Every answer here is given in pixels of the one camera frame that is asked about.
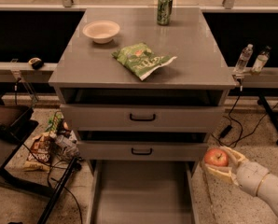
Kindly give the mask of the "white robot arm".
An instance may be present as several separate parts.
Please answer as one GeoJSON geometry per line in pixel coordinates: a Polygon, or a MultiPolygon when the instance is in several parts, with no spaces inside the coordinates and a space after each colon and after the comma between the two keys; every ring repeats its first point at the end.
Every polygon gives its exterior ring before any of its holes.
{"type": "Polygon", "coordinates": [[[248,160],[244,154],[230,147],[209,148],[203,163],[209,174],[258,197],[278,217],[278,176],[268,168],[248,160]]]}

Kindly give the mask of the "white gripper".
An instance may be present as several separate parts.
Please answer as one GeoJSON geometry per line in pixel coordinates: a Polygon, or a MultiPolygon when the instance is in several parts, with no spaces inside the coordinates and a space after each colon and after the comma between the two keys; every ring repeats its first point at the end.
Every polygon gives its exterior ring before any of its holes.
{"type": "Polygon", "coordinates": [[[269,173],[269,170],[254,161],[248,159],[239,151],[230,147],[221,147],[229,157],[229,165],[226,167],[204,164],[207,172],[220,180],[239,185],[239,188],[247,194],[256,197],[257,190],[263,178],[269,173]]]}

